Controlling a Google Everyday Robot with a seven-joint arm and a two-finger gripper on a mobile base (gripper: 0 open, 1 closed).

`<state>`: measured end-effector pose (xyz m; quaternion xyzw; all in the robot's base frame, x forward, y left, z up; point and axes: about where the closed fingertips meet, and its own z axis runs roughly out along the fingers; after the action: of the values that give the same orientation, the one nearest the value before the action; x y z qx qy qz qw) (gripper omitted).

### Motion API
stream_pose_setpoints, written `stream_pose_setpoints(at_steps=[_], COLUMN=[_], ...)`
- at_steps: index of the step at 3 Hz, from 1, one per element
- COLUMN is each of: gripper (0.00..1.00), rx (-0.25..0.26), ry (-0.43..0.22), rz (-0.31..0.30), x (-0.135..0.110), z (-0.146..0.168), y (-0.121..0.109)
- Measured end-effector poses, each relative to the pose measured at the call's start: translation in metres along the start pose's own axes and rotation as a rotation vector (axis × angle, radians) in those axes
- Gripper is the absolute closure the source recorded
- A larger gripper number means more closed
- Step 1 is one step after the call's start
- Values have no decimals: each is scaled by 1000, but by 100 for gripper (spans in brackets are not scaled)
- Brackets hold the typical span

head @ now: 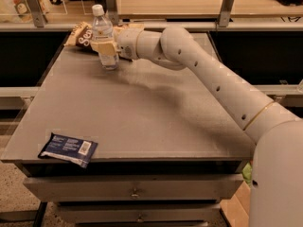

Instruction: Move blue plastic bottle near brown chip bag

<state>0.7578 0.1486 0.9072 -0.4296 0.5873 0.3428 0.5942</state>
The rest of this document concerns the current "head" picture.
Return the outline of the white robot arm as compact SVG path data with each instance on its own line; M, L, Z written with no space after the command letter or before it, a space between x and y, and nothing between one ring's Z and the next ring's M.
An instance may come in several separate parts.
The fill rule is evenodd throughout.
M249 227L302 227L302 119L210 56L182 27L161 33L123 27L114 37L97 36L91 46L106 56L190 69L256 144Z

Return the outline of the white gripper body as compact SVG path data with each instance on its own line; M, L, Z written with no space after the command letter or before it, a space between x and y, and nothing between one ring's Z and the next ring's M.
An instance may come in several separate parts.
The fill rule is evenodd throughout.
M119 33L116 42L119 56L128 60L138 60L137 41L143 32L140 28L126 28Z

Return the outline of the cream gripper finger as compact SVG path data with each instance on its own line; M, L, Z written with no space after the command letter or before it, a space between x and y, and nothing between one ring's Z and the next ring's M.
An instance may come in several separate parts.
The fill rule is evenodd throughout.
M117 53L116 42L114 41L91 41L91 47L100 55L114 56Z

